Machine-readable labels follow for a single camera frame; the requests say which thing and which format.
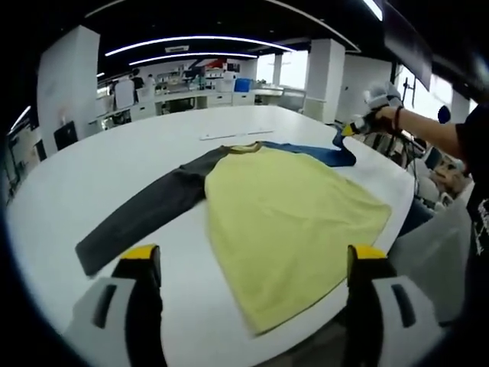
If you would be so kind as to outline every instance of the floor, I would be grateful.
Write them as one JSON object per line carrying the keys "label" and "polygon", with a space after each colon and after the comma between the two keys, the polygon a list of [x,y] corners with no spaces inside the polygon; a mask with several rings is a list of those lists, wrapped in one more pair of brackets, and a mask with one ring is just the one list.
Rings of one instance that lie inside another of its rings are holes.
{"label": "floor", "polygon": [[332,321],[292,349],[258,367],[340,367],[345,333],[343,326]]}

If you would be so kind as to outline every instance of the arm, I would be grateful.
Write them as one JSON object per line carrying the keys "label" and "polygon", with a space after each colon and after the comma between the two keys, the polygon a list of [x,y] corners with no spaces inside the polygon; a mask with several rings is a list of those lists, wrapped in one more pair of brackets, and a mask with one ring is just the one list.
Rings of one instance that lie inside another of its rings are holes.
{"label": "arm", "polygon": [[[375,117],[377,119],[384,117],[393,121],[395,114],[396,108],[384,107]],[[401,109],[399,114],[399,128],[429,142],[431,145],[455,158],[464,159],[458,142],[455,124],[441,125],[436,120],[428,119],[406,109]]]}

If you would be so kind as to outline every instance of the curved ceiling light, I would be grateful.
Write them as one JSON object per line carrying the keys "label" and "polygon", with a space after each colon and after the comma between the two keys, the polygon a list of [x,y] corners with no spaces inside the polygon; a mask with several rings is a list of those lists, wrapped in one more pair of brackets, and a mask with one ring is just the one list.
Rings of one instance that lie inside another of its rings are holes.
{"label": "curved ceiling light", "polygon": [[21,113],[21,115],[17,117],[17,120],[15,120],[14,124],[10,128],[10,131],[8,132],[9,134],[11,134],[14,131],[14,129],[17,127],[17,125],[22,121],[22,119],[27,115],[27,113],[30,110],[31,110],[31,107],[30,106],[27,106],[25,108],[25,110]]}
{"label": "curved ceiling light", "polygon": [[368,8],[371,10],[372,13],[377,17],[379,21],[382,21],[384,16],[382,15],[381,8],[379,8],[379,5],[377,5],[374,0],[364,0],[364,3]]}
{"label": "curved ceiling light", "polygon": [[161,42],[188,41],[188,40],[222,40],[222,41],[248,42],[250,44],[260,44],[262,46],[275,47],[289,52],[295,51],[293,48],[285,47],[280,44],[272,44],[270,42],[265,42],[265,41],[251,40],[249,38],[229,37],[229,36],[185,36],[185,37],[160,38],[157,40],[140,42],[139,44],[132,44],[130,46],[118,48],[117,50],[110,51],[105,55],[111,56],[114,54],[118,54],[119,52],[130,50],[136,47],[147,46],[148,44],[159,44]]}
{"label": "curved ceiling light", "polygon": [[350,50],[350,52],[352,52],[352,53],[360,53],[361,52],[361,50],[358,48],[358,46],[356,44],[354,44],[353,42],[351,42],[347,37],[345,37],[343,34],[339,33],[336,29],[331,28],[324,21],[320,21],[318,18],[313,17],[311,14],[307,14],[305,11],[299,10],[298,8],[294,8],[293,6],[290,6],[288,4],[284,4],[282,2],[279,2],[278,0],[265,0],[265,1],[271,2],[272,4],[275,4],[278,6],[281,6],[282,8],[286,8],[286,9],[289,9],[291,11],[294,11],[297,14],[301,14],[302,16],[304,16],[304,17],[310,19],[311,21],[314,21],[315,23],[326,28],[328,31],[332,32],[333,34],[335,34],[336,36],[341,38],[344,42],[346,42],[347,44],[352,46],[354,48],[354,50]]}
{"label": "curved ceiling light", "polygon": [[118,4],[119,2],[124,2],[125,0],[115,0],[113,2],[109,2],[108,4],[105,4],[101,6],[100,8],[95,9],[94,11],[91,11],[90,13],[85,15],[85,18],[91,17],[94,14],[97,14],[99,11],[102,11],[104,9],[110,8],[113,5]]}
{"label": "curved ceiling light", "polygon": [[189,52],[187,54],[175,54],[175,55],[165,55],[159,57],[152,57],[151,59],[139,60],[130,63],[129,66],[138,65],[139,63],[149,63],[150,61],[163,60],[163,59],[173,59],[174,57],[186,57],[186,56],[229,56],[229,57],[249,57],[251,59],[256,59],[257,56],[249,54],[233,54],[229,52]]}

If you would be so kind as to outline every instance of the window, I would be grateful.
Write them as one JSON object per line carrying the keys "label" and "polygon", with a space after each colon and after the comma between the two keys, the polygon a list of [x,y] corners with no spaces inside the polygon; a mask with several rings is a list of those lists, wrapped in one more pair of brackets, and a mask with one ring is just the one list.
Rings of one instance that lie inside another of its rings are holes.
{"label": "window", "polygon": [[[413,87],[415,77],[406,67],[403,67],[396,85],[401,98],[404,94],[403,84],[406,81],[406,78],[409,86]],[[404,107],[410,111],[436,120],[438,119],[438,111],[443,105],[447,106],[449,109],[451,108],[453,89],[449,82],[437,75],[431,75],[430,83],[430,91],[428,91],[419,80],[416,81],[414,104],[413,91],[411,89],[406,89]]]}
{"label": "window", "polygon": [[97,98],[108,96],[108,86],[97,89]]}
{"label": "window", "polygon": [[473,99],[471,99],[470,105],[468,107],[468,113],[471,113],[472,111],[474,111],[475,107],[477,107],[477,105],[478,104]]}
{"label": "window", "polygon": [[274,81],[275,54],[263,55],[257,62],[257,80],[265,80],[267,83]]}
{"label": "window", "polygon": [[280,85],[304,89],[306,87],[307,61],[307,51],[283,53]]}

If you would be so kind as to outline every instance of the person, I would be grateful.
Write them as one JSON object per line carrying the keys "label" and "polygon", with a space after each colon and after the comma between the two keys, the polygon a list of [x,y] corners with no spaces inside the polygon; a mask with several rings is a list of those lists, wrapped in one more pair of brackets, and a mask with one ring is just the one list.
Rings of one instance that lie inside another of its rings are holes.
{"label": "person", "polygon": [[132,81],[134,82],[134,89],[138,90],[144,88],[144,81],[139,75],[139,69],[132,70]]}
{"label": "person", "polygon": [[155,86],[156,80],[153,78],[153,74],[149,74],[146,79],[146,86]]}
{"label": "person", "polygon": [[489,312],[489,104],[480,104],[461,124],[441,125],[402,107],[389,106],[380,109],[375,118],[379,126],[394,131],[406,130],[440,151],[461,159],[472,175],[474,189],[467,210],[473,228],[463,311],[447,337],[421,365],[447,365],[457,357],[471,355],[472,358],[474,353],[482,355]]}
{"label": "person", "polygon": [[144,87],[143,78],[141,78],[138,75],[139,75],[139,69],[132,70],[130,79],[134,83],[134,103],[139,103],[138,89]]}

